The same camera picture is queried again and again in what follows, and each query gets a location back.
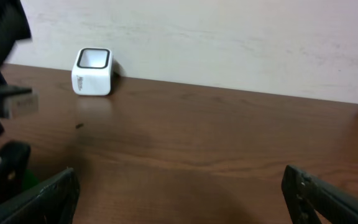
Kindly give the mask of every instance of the green object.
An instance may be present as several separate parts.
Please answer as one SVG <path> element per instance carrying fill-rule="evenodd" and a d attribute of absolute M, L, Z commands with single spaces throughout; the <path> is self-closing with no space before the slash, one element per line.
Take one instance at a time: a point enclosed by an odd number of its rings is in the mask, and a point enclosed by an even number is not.
<path fill-rule="evenodd" d="M 25 170 L 22 181 L 22 191 L 29 190 L 35 185 L 39 184 L 39 180 L 35 177 L 31 171 Z"/>

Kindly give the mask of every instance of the wall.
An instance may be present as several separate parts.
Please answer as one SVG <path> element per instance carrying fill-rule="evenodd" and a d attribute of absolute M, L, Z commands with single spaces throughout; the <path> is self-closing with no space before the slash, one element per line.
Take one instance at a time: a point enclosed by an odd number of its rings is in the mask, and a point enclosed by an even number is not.
<path fill-rule="evenodd" d="M 358 0 L 22 0 L 11 63 L 71 70 L 107 47 L 127 76 L 358 103 Z"/>

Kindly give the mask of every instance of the white container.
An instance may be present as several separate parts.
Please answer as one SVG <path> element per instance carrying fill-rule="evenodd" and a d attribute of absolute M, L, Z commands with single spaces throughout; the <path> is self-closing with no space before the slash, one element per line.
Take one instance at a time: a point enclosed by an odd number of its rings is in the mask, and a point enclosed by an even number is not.
<path fill-rule="evenodd" d="M 111 91 L 112 53 L 109 49 L 84 48 L 78 52 L 71 71 L 76 94 L 103 96 Z"/>

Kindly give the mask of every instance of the brown wooden surface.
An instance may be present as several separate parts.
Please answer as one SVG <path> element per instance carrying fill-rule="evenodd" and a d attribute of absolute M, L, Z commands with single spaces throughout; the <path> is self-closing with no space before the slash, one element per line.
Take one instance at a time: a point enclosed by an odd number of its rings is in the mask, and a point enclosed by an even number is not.
<path fill-rule="evenodd" d="M 4 138 L 32 145 L 41 179 L 74 167 L 75 223 L 290 223 L 287 164 L 358 197 L 358 105 L 134 78 L 84 97 L 69 71 L 3 73 L 40 95 Z"/>

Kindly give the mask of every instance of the black logo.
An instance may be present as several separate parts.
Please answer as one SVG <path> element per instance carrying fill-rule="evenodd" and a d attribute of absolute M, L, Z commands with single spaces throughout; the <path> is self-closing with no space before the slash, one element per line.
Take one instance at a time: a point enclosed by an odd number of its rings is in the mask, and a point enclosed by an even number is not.
<path fill-rule="evenodd" d="M 84 78 L 83 77 L 79 77 L 79 76 L 77 76 L 77 83 L 78 83 L 78 90 L 82 90 L 82 80 L 83 80 Z"/>

